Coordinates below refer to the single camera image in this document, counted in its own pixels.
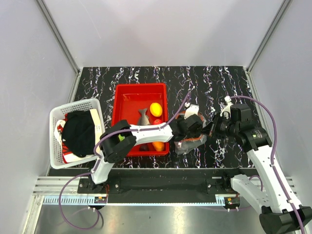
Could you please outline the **green fake custard apple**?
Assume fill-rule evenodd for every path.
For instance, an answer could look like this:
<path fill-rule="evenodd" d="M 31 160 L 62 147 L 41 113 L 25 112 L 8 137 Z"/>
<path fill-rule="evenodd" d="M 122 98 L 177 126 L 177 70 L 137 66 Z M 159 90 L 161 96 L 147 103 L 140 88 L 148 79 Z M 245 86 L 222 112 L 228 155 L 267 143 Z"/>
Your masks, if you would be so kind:
<path fill-rule="evenodd" d="M 123 141 L 123 140 L 125 139 L 125 136 L 119 134 L 119 135 L 118 135 L 118 139 L 119 139 L 119 141 Z"/>

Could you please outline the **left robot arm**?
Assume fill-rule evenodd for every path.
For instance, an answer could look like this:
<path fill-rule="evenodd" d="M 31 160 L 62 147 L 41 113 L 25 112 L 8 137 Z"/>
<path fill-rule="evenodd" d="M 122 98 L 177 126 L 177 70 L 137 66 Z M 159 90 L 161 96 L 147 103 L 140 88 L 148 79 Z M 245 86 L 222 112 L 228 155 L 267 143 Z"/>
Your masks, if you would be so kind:
<path fill-rule="evenodd" d="M 172 118 L 159 125 L 136 126 L 126 120 L 118 122 L 102 134 L 95 145 L 94 153 L 98 159 L 91 170 L 88 187 L 94 193 L 102 192 L 113 165 L 124 159 L 133 147 L 152 142 L 179 142 L 199 135 L 202 128 L 203 121 L 196 114 L 187 118 Z"/>

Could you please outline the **grey fake fish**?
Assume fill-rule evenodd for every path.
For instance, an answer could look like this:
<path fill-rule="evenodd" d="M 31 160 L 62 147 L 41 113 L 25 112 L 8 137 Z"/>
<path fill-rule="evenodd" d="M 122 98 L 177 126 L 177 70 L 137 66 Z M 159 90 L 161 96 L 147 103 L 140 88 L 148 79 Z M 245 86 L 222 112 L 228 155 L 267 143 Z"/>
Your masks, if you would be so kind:
<path fill-rule="evenodd" d="M 138 126 L 147 126 L 150 125 L 149 117 L 147 116 L 147 108 L 140 109 L 140 118 L 138 120 Z"/>

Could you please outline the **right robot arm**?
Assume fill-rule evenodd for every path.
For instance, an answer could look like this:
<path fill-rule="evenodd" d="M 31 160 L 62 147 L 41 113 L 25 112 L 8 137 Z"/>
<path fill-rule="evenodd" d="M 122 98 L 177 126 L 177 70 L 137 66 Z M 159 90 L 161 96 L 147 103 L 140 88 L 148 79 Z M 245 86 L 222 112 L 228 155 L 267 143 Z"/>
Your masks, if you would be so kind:
<path fill-rule="evenodd" d="M 273 143 L 262 127 L 257 127 L 247 104 L 228 104 L 203 132 L 209 137 L 233 137 L 254 163 L 261 185 L 257 188 L 239 169 L 224 173 L 221 187 L 226 193 L 242 195 L 259 215 L 267 234 L 303 231 L 312 219 L 312 209 L 303 206 L 292 191 L 273 153 Z"/>

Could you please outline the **dark purple fake fruit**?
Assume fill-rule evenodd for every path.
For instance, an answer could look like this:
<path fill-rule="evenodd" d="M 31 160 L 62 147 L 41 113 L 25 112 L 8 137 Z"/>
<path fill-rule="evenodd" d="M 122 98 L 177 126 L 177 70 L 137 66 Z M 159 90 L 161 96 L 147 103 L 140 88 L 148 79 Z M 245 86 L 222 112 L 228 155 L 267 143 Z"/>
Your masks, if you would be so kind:
<path fill-rule="evenodd" d="M 148 144 L 141 144 L 139 150 L 140 150 L 141 152 L 147 152 L 147 151 L 149 151 L 149 146 L 148 146 Z"/>

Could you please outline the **clear zip top bag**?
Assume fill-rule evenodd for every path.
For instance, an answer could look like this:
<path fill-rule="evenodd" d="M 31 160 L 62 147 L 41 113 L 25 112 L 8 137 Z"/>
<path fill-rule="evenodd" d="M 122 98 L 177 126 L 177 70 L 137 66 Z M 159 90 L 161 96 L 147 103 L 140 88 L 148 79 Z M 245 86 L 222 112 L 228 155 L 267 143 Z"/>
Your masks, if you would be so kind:
<path fill-rule="evenodd" d="M 185 111 L 180 112 L 177 115 L 176 119 L 179 117 L 184 117 L 184 115 L 185 115 Z M 201 120 L 203 122 L 203 127 L 206 127 L 207 121 L 206 121 L 205 117 L 201 113 L 198 113 L 198 116 L 201 118 Z M 174 142 L 175 143 L 175 153 L 177 155 L 187 154 L 190 151 L 194 150 L 195 148 L 198 148 L 199 146 L 205 144 L 206 141 L 207 141 L 206 135 L 200 134 L 199 137 L 197 137 L 197 138 L 186 138 L 182 141 Z"/>

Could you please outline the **red fake apple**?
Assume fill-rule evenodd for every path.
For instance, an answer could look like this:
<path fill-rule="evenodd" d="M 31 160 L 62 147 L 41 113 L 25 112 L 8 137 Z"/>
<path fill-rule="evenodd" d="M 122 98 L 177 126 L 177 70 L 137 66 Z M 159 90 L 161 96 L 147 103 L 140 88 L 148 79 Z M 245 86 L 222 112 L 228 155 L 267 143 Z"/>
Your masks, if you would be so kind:
<path fill-rule="evenodd" d="M 156 119 L 156 120 L 154 120 L 153 125 L 159 125 L 162 123 L 163 123 L 163 121 L 161 119 Z"/>

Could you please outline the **orange fake mango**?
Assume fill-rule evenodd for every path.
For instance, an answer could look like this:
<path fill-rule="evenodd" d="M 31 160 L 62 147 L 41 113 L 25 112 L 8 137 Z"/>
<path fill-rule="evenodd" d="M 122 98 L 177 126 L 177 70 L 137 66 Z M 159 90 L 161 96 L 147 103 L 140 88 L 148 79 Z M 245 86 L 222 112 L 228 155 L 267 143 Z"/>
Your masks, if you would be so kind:
<path fill-rule="evenodd" d="M 153 142 L 152 145 L 153 145 L 154 149 L 158 152 L 163 151 L 164 147 L 165 147 L 165 143 L 159 142 L 159 141 Z"/>

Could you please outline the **yellow fake lemon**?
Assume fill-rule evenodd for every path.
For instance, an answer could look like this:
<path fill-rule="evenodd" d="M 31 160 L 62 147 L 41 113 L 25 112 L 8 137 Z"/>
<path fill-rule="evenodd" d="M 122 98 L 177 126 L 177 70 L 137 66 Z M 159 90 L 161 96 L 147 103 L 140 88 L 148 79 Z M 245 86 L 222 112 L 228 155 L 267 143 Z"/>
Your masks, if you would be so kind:
<path fill-rule="evenodd" d="M 163 113 L 163 109 L 162 109 L 162 106 L 157 103 L 157 102 L 153 102 L 151 105 L 150 105 L 150 112 L 153 116 L 155 117 L 160 117 Z"/>

